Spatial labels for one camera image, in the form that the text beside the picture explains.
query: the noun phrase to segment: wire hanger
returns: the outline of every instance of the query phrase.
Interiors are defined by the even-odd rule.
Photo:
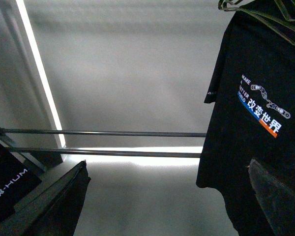
[[[291,43],[292,45],[295,46],[295,40],[291,39],[289,36],[287,36],[286,34],[284,34],[282,31],[280,31],[277,27],[275,27],[269,20],[272,20],[292,31],[295,32],[295,26],[290,24],[290,22],[295,23],[295,19],[291,17],[291,15],[288,13],[288,10],[286,8],[286,6],[283,4],[283,2],[281,0],[274,0],[276,5],[278,6],[278,8],[280,9],[283,17],[285,20],[281,20],[277,17],[271,16],[269,14],[260,12],[260,11],[256,11],[256,10],[251,10],[251,9],[245,9],[242,7],[228,7],[229,5],[237,5],[239,3],[241,3],[243,0],[237,0],[237,1],[233,1],[233,0],[219,0],[218,3],[218,9],[222,10],[222,11],[242,11],[247,13],[248,15],[256,18],[257,20],[261,21],[262,23],[264,23],[266,26],[268,26],[271,30],[273,30],[274,32],[276,32],[278,35],[280,35],[282,38],[284,38],[285,40],[287,40],[289,43]],[[295,7],[295,0],[290,0],[294,7]]]

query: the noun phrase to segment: dark fabric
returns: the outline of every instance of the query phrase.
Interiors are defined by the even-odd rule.
[[[86,162],[82,161],[1,222],[0,236],[72,236],[89,181]]]
[[[245,7],[281,17],[274,1]],[[206,103],[215,102],[197,185],[219,190],[239,235],[273,235],[249,180],[252,158],[295,179],[295,46],[237,12],[221,44]]]
[[[41,180],[0,144],[0,222]]]
[[[295,236],[295,181],[252,160],[249,176],[256,197],[276,236]]]

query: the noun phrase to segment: chrome bar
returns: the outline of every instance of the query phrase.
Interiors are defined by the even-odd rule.
[[[87,150],[76,148],[23,148],[7,147],[10,152],[43,152],[59,154],[82,154],[82,155],[104,155],[104,156],[147,156],[147,157],[185,157],[200,158],[201,153],[180,152],[145,152],[145,151],[112,151],[112,150]]]
[[[191,137],[191,138],[206,137],[206,133],[178,133],[178,132],[70,131],[70,130],[4,129],[4,128],[1,131],[3,133],[14,133],[14,134],[69,134],[69,135],[153,136],[153,137]]]

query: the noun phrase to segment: light strip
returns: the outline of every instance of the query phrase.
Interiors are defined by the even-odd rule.
[[[92,150],[115,151],[152,151],[152,152],[184,152],[201,153],[203,147],[98,147],[87,148]],[[198,158],[176,157],[135,157],[135,156],[100,156],[100,155],[68,155],[66,161],[78,163],[86,160],[87,163],[131,163],[137,166],[193,166],[199,164]]]
[[[51,90],[50,90],[50,87],[48,84],[48,80],[47,80],[47,76],[46,76],[45,69],[43,66],[43,62],[42,62],[40,54],[39,54],[38,46],[37,46],[37,43],[36,43],[36,40],[34,37],[34,33],[33,33],[33,30],[32,30],[31,24],[30,24],[30,19],[29,19],[28,13],[26,11],[24,1],[23,0],[16,0],[16,4],[17,4],[18,9],[20,11],[20,15],[21,15],[24,27],[25,27],[25,31],[26,31],[26,34],[29,39],[29,44],[30,44],[31,50],[34,55],[34,59],[35,59],[36,65],[37,65],[38,73],[39,73],[41,82],[43,84],[43,87],[44,87],[44,90],[45,90],[45,93],[47,96],[47,100],[48,100],[48,103],[49,103],[49,106],[50,106],[50,109],[52,112],[52,116],[53,116],[53,119],[54,119],[54,122],[56,125],[56,129],[62,130],[60,119],[58,116],[58,112],[57,112],[55,102],[54,102],[54,99],[53,99],[53,96],[52,96],[52,93],[51,93]],[[59,138],[60,138],[61,147],[65,147],[64,135],[59,134]]]

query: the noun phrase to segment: t-shirt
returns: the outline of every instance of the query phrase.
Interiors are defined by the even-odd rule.
[[[282,19],[274,1],[245,7]],[[234,227],[252,232],[263,216],[249,180],[250,160],[263,160],[295,179],[295,46],[236,12],[205,99],[211,102],[196,183],[219,190]]]

